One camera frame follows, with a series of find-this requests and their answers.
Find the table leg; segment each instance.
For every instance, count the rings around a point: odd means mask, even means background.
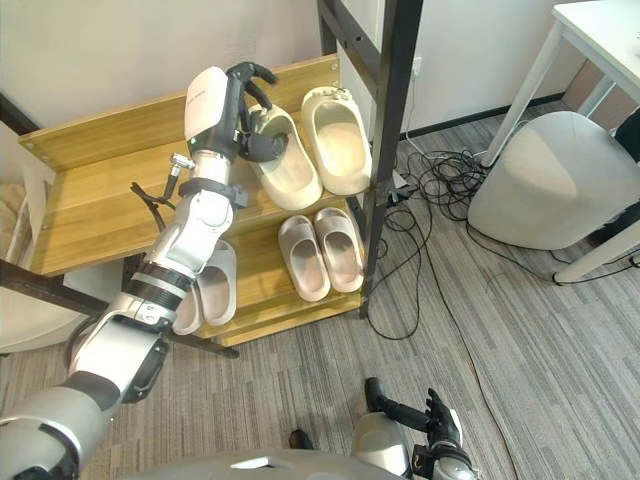
[[[516,126],[518,119],[522,116],[522,112],[527,108],[529,100],[531,100],[533,94],[536,93],[536,90],[549,70],[549,67],[551,67],[558,56],[560,45],[562,43],[563,30],[564,25],[556,20],[544,42],[544,45],[542,46],[542,49],[540,50],[540,53],[538,54],[538,57],[536,58],[536,61],[533,63],[531,70],[529,70],[527,78],[522,84],[522,87],[520,87],[518,95],[511,104],[511,108],[509,109],[509,112],[507,112],[507,116],[503,120],[502,125],[500,125],[498,133],[493,138],[491,145],[489,145],[489,148],[487,149],[487,153],[482,158],[482,165],[485,167],[493,165],[493,162],[498,158],[502,147],[504,147],[505,143],[507,143],[507,140],[509,139],[509,134]]]
[[[594,268],[634,248],[638,243],[640,243],[640,221],[625,228],[615,237],[607,240],[564,270],[556,273],[553,279],[558,283],[574,282]]]
[[[609,95],[609,92],[615,85],[615,82],[606,75],[602,77],[602,80],[598,82],[591,94],[582,102],[582,105],[578,108],[578,113],[587,118],[590,117],[594,110],[598,108],[598,105]]]

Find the metal frame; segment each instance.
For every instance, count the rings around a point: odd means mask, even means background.
[[[0,120],[17,135],[40,127],[0,94]],[[0,286],[86,315],[100,315],[107,302],[63,285],[64,275],[46,277],[0,260]]]
[[[25,135],[40,128],[3,94],[0,94],[0,120],[17,135]],[[132,268],[127,267],[137,266],[141,256],[125,259],[122,278],[123,286],[128,283],[135,270],[135,268],[132,270]],[[0,259],[1,287],[89,316],[100,316],[109,306],[104,300],[67,287],[63,282],[64,275],[47,277]],[[189,338],[173,334],[166,336],[168,340],[175,343],[206,350],[226,358],[238,357],[236,350],[219,345],[215,342],[215,339],[203,340],[193,335],[187,335],[186,337]]]
[[[340,0],[317,0],[322,53],[335,53],[336,42],[340,42],[376,101],[371,185],[365,193],[364,224],[360,225],[366,252],[361,317],[368,314],[378,244],[393,186],[393,165],[411,79],[422,3],[423,0],[385,1],[382,49],[378,52]]]

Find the slipper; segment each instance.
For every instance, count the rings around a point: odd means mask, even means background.
[[[176,310],[176,335],[188,335],[202,325],[223,325],[236,312],[236,253],[224,240],[218,240],[213,255],[198,275],[191,291]]]
[[[324,208],[316,213],[315,229],[331,286],[338,292],[358,290],[364,269],[358,237],[349,216],[339,208]]]
[[[276,105],[270,110],[255,105],[249,112],[255,118],[257,133],[271,136],[285,133],[289,140],[284,153],[275,160],[249,162],[273,203],[285,210],[313,205],[322,195],[322,182],[300,143],[291,116]]]
[[[351,93],[336,87],[314,88],[304,96],[301,113],[325,188],[336,195],[366,190],[371,151]]]
[[[223,325],[236,313],[236,252],[219,239],[207,265],[198,275],[202,292],[202,318],[209,325]]]
[[[307,302],[326,297],[331,284],[309,219],[296,215],[285,220],[278,232],[278,243],[300,297]]]
[[[180,302],[176,309],[176,319],[171,328],[176,335],[189,335],[195,332],[202,325],[202,310],[200,302],[196,300],[194,289],[197,288],[195,282],[191,285],[191,290]]]

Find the white ottoman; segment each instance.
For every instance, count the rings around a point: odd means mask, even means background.
[[[607,131],[574,112],[514,135],[473,198],[469,223],[501,242],[556,250],[640,199],[640,167]]]

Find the robot finger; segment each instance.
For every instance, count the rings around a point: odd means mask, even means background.
[[[245,85],[245,91],[249,95],[251,95],[253,98],[255,98],[258,101],[258,103],[262,105],[263,108],[266,108],[267,110],[271,109],[272,107],[271,100],[269,100],[269,97],[267,97],[267,94],[264,93],[260,89],[260,87],[258,87],[251,80],[249,80]]]
[[[269,70],[266,67],[263,67],[262,65],[258,65],[257,63],[253,64],[253,69],[255,70],[255,76],[258,78],[263,79],[265,82],[269,83],[270,85],[275,85],[275,83],[278,81],[278,77],[276,77],[276,75]]]

